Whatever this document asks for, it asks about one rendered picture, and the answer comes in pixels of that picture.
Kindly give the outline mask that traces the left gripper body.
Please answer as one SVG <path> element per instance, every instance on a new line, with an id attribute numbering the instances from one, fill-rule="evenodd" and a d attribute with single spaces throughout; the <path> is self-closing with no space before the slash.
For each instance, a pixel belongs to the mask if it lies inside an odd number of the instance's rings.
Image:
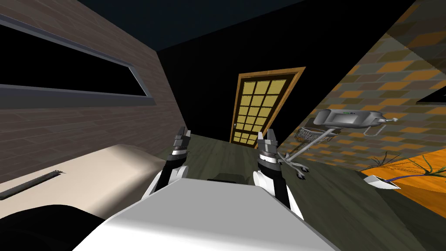
<path id="1" fill-rule="evenodd" d="M 187 147 L 189 145 L 189 141 L 190 141 L 190 135 L 186 134 L 186 135 L 176 135 L 175 136 L 175 141 L 174 141 L 174 149 L 173 149 L 173 153 L 186 153 L 187 152 Z"/>

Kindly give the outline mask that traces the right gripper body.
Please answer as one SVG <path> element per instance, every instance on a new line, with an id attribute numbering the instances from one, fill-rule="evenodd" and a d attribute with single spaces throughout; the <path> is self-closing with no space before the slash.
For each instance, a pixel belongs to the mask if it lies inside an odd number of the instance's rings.
<path id="1" fill-rule="evenodd" d="M 277 154 L 277 141 L 269 139 L 258 139 L 258 149 L 262 152 Z"/>

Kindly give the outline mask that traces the yellow paned wooden door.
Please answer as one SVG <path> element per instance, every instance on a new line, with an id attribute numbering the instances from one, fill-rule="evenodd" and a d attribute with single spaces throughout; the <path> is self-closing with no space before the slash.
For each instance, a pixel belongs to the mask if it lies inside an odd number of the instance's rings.
<path id="1" fill-rule="evenodd" d="M 268 129 L 296 74 L 241 78 L 230 142 L 256 147 L 258 132 Z"/>

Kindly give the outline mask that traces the grey monitor on wheeled stand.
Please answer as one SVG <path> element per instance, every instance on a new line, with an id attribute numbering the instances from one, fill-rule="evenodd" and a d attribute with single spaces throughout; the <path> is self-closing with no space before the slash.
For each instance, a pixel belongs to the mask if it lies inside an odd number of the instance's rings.
<path id="1" fill-rule="evenodd" d="M 337 129 L 366 129 L 364 135 L 368 136 L 367 131 L 371 127 L 379 126 L 386 122 L 396 122 L 397 118 L 386 119 L 381 112 L 368 110 L 348 110 L 348 109 L 323 109 L 316 118 L 313 124 L 316 127 L 301 127 L 296 133 L 297 141 L 300 143 L 299 151 L 294 154 L 287 153 L 286 155 L 278 154 L 279 164 L 287 164 L 294 168 L 297 172 L 297 177 L 301 180 L 305 179 L 305 173 L 309 172 L 309 167 L 293 162 L 298 155 L 324 139 L 333 138 L 337 136 L 333 133 Z"/>

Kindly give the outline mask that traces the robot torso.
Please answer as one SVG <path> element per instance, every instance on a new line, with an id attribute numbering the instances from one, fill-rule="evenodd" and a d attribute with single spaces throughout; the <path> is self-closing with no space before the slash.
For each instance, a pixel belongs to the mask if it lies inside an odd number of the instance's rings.
<path id="1" fill-rule="evenodd" d="M 181 178 L 108 185 L 107 219 L 73 251 L 341 251 L 258 186 Z"/>

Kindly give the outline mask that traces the beige bed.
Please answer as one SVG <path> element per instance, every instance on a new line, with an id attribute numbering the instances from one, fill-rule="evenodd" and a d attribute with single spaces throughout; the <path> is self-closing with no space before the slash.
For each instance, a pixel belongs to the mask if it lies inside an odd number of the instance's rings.
<path id="1" fill-rule="evenodd" d="M 44 174 L 61 174 L 0 200 L 0 218 L 45 205 L 68 205 L 107 219 L 141 200 L 165 160 L 143 149 L 115 145 L 0 183 L 0 192 Z"/>

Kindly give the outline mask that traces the green plant in white pot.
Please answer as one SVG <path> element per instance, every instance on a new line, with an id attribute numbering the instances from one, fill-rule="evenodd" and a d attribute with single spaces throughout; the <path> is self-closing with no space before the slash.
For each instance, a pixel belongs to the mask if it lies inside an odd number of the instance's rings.
<path id="1" fill-rule="evenodd" d="M 434 168 L 433 164 L 429 163 L 424 155 L 422 155 L 423 164 L 416 162 L 413 158 L 405 158 L 403 160 L 397 160 L 400 155 L 396 155 L 392 158 L 388 158 L 386 152 L 383 159 L 379 160 L 373 157 L 372 160 L 375 165 L 370 165 L 366 170 L 371 169 L 384 169 L 386 171 L 403 171 L 409 172 L 407 175 L 398 174 L 395 177 L 384 179 L 377 175 L 368 175 L 364 178 L 364 181 L 377 189 L 396 190 L 400 189 L 394 182 L 404 178 L 410 177 L 439 177 L 446 179 L 446 163 L 439 168 Z"/>

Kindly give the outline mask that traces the dark grey framed window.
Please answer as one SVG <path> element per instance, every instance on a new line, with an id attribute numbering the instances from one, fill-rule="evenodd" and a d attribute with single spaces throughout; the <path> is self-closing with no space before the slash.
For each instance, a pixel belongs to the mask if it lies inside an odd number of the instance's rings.
<path id="1" fill-rule="evenodd" d="M 0 109 L 152 105 L 129 62 L 0 14 Z"/>

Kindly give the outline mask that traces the dark grey rod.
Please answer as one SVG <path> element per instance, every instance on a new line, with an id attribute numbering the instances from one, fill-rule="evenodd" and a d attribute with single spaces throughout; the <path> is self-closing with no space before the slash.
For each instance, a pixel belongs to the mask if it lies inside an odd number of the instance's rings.
<path id="1" fill-rule="evenodd" d="M 50 173 L 44 174 L 44 175 L 39 176 L 39 177 L 37 177 L 35 179 L 32 179 L 30 181 L 27 181 L 25 183 L 22 183 L 20 185 L 12 187 L 12 188 L 10 188 L 8 190 L 5 190 L 5 191 L 0 193 L 0 200 L 5 200 L 5 199 L 7 199 L 7 198 L 9 198 L 11 196 L 14 196 L 14 195 L 16 195 L 18 193 L 21 193 L 21 192 L 25 191 L 25 190 L 28 190 L 28 189 L 30 189 L 30 188 L 38 185 L 38 184 L 41 184 L 41 183 L 43 183 L 45 181 L 53 179 L 53 178 L 61 175 L 62 173 L 64 173 L 64 172 L 62 172 L 60 170 L 54 170 L 54 171 L 52 171 Z"/>

